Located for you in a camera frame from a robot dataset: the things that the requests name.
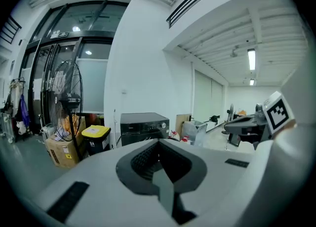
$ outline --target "door frame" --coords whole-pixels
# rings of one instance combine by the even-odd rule
[[[29,108],[29,117],[30,117],[30,130],[32,130],[33,133],[38,132],[38,128],[36,127],[36,123],[35,123],[35,116],[34,116],[34,107],[33,107],[33,87],[34,87],[34,76],[35,76],[35,67],[38,63],[39,60],[39,55],[40,52],[42,50],[48,49],[48,55],[47,55],[47,60],[46,63],[49,59],[49,56],[52,53],[52,50],[54,49],[53,44],[49,44],[49,45],[44,45],[42,47],[38,46],[38,48],[36,49],[35,55],[34,55],[34,59],[32,62],[32,68],[31,68],[31,73],[30,73],[30,81],[29,81],[29,90],[28,90],[28,108]]]
[[[76,54],[77,54],[76,45],[79,42],[80,42],[80,39],[75,40],[75,41],[66,41],[66,42],[59,42],[59,43],[54,44],[55,48],[52,53],[52,56],[48,59],[45,65],[44,73],[42,77],[42,83],[41,83],[41,98],[40,98],[41,112],[43,115],[43,120],[44,120],[45,125],[50,123],[48,92],[50,88],[50,77],[54,73],[52,72],[52,68],[53,68],[54,62],[56,61],[56,56],[58,55],[61,47],[74,45],[75,47],[72,51],[72,56],[71,56],[71,59],[73,60],[76,57]]]

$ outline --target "yellow lid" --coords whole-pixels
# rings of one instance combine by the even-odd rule
[[[101,125],[92,125],[84,129],[81,134],[90,138],[101,138],[110,128]]]

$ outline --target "purple bag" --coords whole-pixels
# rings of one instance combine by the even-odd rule
[[[26,108],[26,103],[24,101],[23,94],[21,95],[20,108],[21,108],[22,119],[23,119],[24,125],[27,128],[30,126],[30,117],[29,117],[28,109]]]

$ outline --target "glass door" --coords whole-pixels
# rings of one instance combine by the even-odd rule
[[[76,56],[75,44],[77,41],[70,41],[56,44],[55,51],[47,63],[47,67],[44,72],[43,81],[43,96],[42,96],[42,110],[45,124],[50,123],[49,111],[51,109],[54,100],[51,98],[54,96],[49,92],[50,84],[54,78],[55,71],[61,63],[67,60],[74,59]]]
[[[44,46],[39,49],[38,56],[34,59],[29,86],[29,114],[31,119],[31,130],[38,132],[40,130],[41,110],[41,86],[43,74],[47,61],[51,57],[55,45]]]

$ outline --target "cardboard box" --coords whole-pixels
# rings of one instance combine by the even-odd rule
[[[84,129],[85,120],[83,118],[81,119],[80,128],[76,135],[76,141],[81,155],[84,155],[85,153],[85,143],[83,140],[83,135],[81,134],[81,131]],[[79,157],[75,149],[74,141],[55,141],[55,138],[56,136],[52,135],[45,141],[46,147],[54,164],[59,167],[74,167],[79,162]]]
[[[176,132],[178,132],[180,139],[182,136],[182,125],[185,121],[189,121],[190,114],[178,114],[176,119]]]

